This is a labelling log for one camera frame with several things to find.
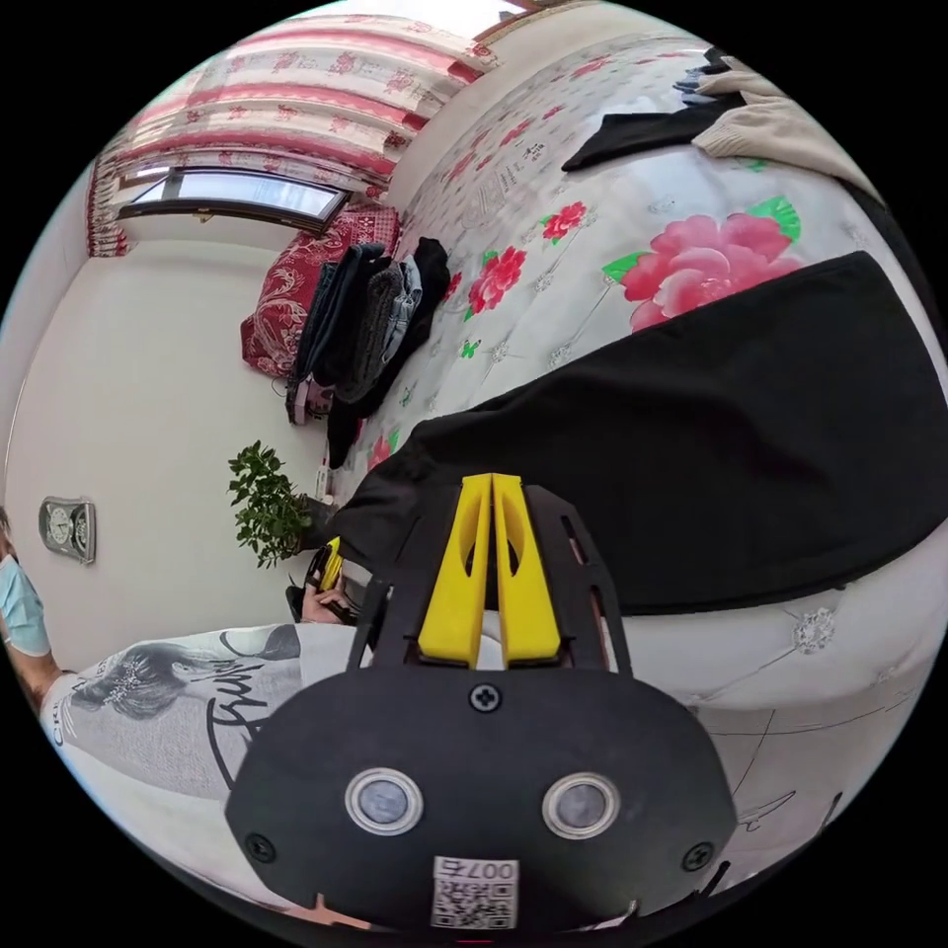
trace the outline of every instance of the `blue face mask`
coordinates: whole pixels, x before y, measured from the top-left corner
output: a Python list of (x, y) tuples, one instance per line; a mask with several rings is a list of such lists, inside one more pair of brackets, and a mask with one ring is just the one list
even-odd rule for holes
[(5, 644), (35, 659), (49, 654), (42, 602), (12, 556), (0, 563), (0, 614), (7, 626)]

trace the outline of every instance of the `white t-shirt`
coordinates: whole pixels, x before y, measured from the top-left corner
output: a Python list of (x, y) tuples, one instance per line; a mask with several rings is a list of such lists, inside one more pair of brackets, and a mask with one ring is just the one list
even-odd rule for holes
[[(142, 642), (56, 682), (40, 720), (120, 829), (232, 894), (294, 906), (251, 869), (224, 804), (257, 729), (288, 698), (343, 672), (354, 629), (280, 625)], [(482, 640), (479, 668), (500, 668)]]

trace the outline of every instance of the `green plant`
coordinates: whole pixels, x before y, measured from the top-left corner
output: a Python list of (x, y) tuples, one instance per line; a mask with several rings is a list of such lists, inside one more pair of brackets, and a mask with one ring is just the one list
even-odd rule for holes
[(269, 569), (294, 556), (312, 517), (306, 497), (280, 473), (283, 462), (277, 453), (257, 441), (228, 463), (234, 474), (227, 489), (234, 495), (230, 506), (244, 504), (237, 512), (239, 545), (257, 554), (258, 568)]

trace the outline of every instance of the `wall clock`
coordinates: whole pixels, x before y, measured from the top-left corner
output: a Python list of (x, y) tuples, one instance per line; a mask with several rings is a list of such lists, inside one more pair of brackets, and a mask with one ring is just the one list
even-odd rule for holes
[(39, 507), (39, 536), (53, 553), (86, 565), (95, 562), (95, 505), (84, 498), (45, 498)]

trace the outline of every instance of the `red patterned pillow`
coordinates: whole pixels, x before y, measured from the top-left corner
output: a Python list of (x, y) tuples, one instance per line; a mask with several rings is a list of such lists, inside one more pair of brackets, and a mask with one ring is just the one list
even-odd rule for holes
[(360, 207), (344, 210), (323, 237), (300, 231), (270, 267), (257, 309), (240, 324), (244, 361), (266, 375), (286, 378), (323, 264), (337, 263), (352, 244), (382, 244), (391, 254), (398, 229), (394, 208)]

